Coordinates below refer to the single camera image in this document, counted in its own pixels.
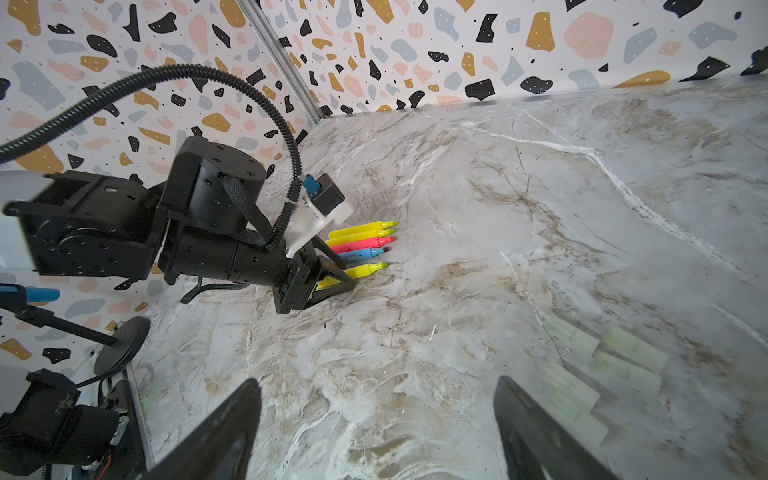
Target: terrazzo patterned backdrop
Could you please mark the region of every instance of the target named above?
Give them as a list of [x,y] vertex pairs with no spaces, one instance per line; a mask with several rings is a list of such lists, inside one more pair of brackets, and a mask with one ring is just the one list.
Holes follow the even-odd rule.
[[764,0],[254,0],[327,114],[768,68]]
[[[34,128],[122,76],[158,65],[216,65],[246,78],[272,99],[296,131],[307,116],[234,0],[3,0],[0,33],[0,140]],[[65,169],[127,178],[145,186],[164,180],[187,135],[244,150],[265,165],[287,155],[266,114],[230,88],[179,80],[125,98],[48,146],[0,166]],[[0,270],[0,282],[58,288],[44,308],[108,331],[139,315],[162,293],[161,271],[125,291],[124,279],[39,277]],[[0,362],[70,373],[90,342],[20,322],[0,310]]]

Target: black strap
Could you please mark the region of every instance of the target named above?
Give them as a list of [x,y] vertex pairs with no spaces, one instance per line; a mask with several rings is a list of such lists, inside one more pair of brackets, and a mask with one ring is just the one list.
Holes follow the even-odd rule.
[[221,177],[221,186],[224,187],[227,195],[232,199],[234,206],[256,228],[256,231],[243,230],[242,232],[235,233],[232,235],[232,238],[250,243],[251,245],[258,245],[259,247],[266,245],[266,242],[269,241],[272,235],[272,224],[250,199],[243,182],[237,177],[226,175]]

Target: yellow highlighter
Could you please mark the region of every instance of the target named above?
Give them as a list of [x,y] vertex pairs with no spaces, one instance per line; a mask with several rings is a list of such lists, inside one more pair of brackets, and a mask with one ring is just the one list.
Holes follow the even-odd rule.
[[388,228],[387,230],[368,230],[367,232],[353,233],[352,235],[346,235],[344,237],[331,238],[326,241],[326,244],[329,247],[335,247],[336,245],[356,242],[357,240],[367,240],[369,238],[376,237],[388,237],[393,233],[395,233],[395,229],[393,228]]
[[347,235],[352,235],[354,233],[367,232],[368,230],[385,230],[387,228],[394,227],[398,223],[400,223],[400,222],[392,221],[392,222],[371,222],[371,223],[366,223],[365,225],[358,225],[357,227],[350,227],[350,228],[343,228],[341,230],[334,230],[333,232],[328,234],[328,238],[346,237]]
[[[368,276],[373,272],[376,272],[377,270],[381,270],[382,268],[386,268],[388,265],[389,265],[388,263],[367,263],[365,265],[348,268],[344,270],[344,272],[347,275],[351,276],[352,278],[358,279],[358,278],[363,278],[364,276]],[[336,285],[337,283],[341,283],[341,282],[329,276],[322,282],[317,283],[317,289],[322,290],[324,288],[328,288],[329,286]]]

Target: pink highlighter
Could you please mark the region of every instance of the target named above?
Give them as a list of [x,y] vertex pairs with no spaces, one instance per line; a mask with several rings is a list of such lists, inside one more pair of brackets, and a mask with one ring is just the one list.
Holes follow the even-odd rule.
[[343,243],[331,247],[336,253],[351,252],[353,250],[361,250],[363,248],[379,248],[382,245],[395,241],[395,237],[374,237],[366,238],[365,240],[357,240],[356,242]]

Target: blue handle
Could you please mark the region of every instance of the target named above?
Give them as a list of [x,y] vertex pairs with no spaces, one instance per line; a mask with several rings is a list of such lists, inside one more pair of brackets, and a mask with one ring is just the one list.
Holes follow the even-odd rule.
[[357,262],[359,260],[370,260],[373,257],[377,257],[384,253],[384,247],[380,248],[363,248],[361,250],[353,250],[351,252],[339,253],[339,257],[345,262]]
[[[27,303],[53,302],[58,300],[61,292],[58,288],[37,288],[36,286],[27,286]],[[13,286],[0,286],[0,292],[18,292]]]

